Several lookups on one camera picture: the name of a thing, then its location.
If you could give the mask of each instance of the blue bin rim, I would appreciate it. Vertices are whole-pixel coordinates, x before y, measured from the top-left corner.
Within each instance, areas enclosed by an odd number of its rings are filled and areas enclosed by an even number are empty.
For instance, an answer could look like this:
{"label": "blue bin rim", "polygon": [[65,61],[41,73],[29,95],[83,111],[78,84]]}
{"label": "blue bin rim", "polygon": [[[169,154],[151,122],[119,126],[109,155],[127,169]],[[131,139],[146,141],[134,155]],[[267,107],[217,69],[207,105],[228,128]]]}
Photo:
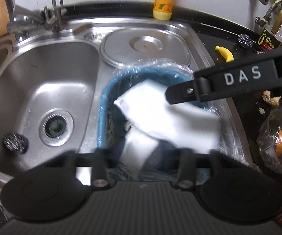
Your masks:
{"label": "blue bin rim", "polygon": [[154,67],[144,67],[144,68],[132,68],[126,71],[122,71],[120,74],[114,76],[106,85],[102,92],[100,107],[99,107],[99,120],[97,127],[97,147],[103,148],[106,146],[106,126],[107,126],[107,105],[108,105],[108,96],[110,95],[112,89],[116,86],[116,84],[123,78],[132,75],[138,74],[147,71],[156,71],[161,74],[169,74],[171,76],[178,76],[183,81],[188,81],[190,78],[181,72],[172,70],[170,68],[154,68]]}

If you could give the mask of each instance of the white lettering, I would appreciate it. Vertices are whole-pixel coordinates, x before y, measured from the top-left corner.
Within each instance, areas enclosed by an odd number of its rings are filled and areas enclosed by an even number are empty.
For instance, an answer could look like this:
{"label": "white lettering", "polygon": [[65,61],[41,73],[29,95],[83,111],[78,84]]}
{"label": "white lettering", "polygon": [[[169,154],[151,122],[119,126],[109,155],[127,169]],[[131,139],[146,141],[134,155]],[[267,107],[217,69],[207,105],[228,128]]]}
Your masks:
{"label": "white lettering", "polygon": [[256,74],[256,75],[253,76],[253,78],[255,80],[257,80],[257,79],[259,79],[261,77],[261,73],[258,70],[258,66],[253,66],[252,67],[252,72],[253,72],[253,74]]}
{"label": "white lettering", "polygon": [[233,80],[233,75],[231,73],[225,73],[225,80],[226,80],[226,85],[232,85],[234,80]]}
{"label": "white lettering", "polygon": [[241,83],[243,80],[249,81],[243,70],[240,70],[239,82]]}

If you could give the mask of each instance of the black countertop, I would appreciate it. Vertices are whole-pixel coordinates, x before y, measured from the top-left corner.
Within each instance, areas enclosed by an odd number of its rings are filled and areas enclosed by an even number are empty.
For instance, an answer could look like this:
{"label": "black countertop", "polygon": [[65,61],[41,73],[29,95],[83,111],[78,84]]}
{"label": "black countertop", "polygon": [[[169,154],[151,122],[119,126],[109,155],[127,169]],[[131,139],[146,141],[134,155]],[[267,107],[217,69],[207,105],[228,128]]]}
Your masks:
{"label": "black countertop", "polygon": [[[153,4],[141,2],[87,3],[66,8],[68,11],[66,19],[100,16],[152,18]],[[216,45],[228,48],[234,55],[234,59],[242,59],[244,56],[251,55],[253,50],[245,50],[237,44],[238,35],[245,33],[254,41],[259,37],[255,32],[240,25],[195,10],[175,7],[171,20],[189,24],[205,45],[215,64],[225,62],[224,58],[215,51]],[[242,95],[233,100],[248,139],[255,142],[261,124],[269,115],[270,106],[263,102],[262,93]],[[264,109],[265,113],[261,114],[259,107]],[[5,216],[0,209],[0,226],[5,222]]]}

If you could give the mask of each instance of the black round disc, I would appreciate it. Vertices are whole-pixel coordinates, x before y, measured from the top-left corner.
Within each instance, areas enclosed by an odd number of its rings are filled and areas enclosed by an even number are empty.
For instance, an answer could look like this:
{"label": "black round disc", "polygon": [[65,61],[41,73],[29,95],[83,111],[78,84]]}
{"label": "black round disc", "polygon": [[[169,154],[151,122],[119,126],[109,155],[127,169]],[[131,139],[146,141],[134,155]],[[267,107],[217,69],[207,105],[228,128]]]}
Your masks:
{"label": "black round disc", "polygon": [[17,219],[47,222],[78,209],[86,188],[62,168],[36,167],[9,181],[0,194],[5,210]]}
{"label": "black round disc", "polygon": [[282,188],[250,169],[224,169],[201,187],[206,207],[225,220],[261,222],[282,208]]}

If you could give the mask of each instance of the blue trash bin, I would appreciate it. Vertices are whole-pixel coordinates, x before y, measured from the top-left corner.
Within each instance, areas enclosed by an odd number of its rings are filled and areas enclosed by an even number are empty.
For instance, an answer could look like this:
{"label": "blue trash bin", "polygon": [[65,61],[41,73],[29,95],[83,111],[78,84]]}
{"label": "blue trash bin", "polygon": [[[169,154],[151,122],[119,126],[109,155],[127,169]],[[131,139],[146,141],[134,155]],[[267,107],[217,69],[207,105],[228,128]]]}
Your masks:
{"label": "blue trash bin", "polygon": [[[103,90],[99,109],[99,122],[97,131],[97,147],[112,147],[124,138],[126,118],[114,105],[114,101],[134,85],[144,81],[153,80],[165,86],[176,85],[190,80],[180,72],[168,68],[133,68],[123,71],[112,78]],[[193,102],[198,107],[207,107],[207,104]]]}

